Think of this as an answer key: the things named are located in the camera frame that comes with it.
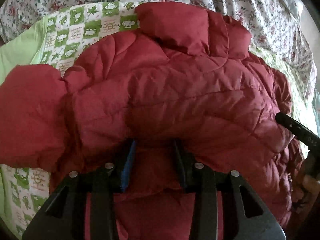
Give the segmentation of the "person's right hand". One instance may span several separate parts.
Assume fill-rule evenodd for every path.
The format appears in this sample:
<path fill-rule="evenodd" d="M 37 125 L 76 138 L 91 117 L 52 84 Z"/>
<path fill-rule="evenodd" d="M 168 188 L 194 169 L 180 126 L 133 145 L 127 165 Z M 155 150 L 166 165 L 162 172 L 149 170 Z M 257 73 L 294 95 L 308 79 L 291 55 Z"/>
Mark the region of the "person's right hand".
<path fill-rule="evenodd" d="M 293 180 L 291 197 L 295 206 L 307 205 L 317 198 L 319 194 L 319 173 L 316 174 L 316 168 L 316 159 L 309 153 Z"/>

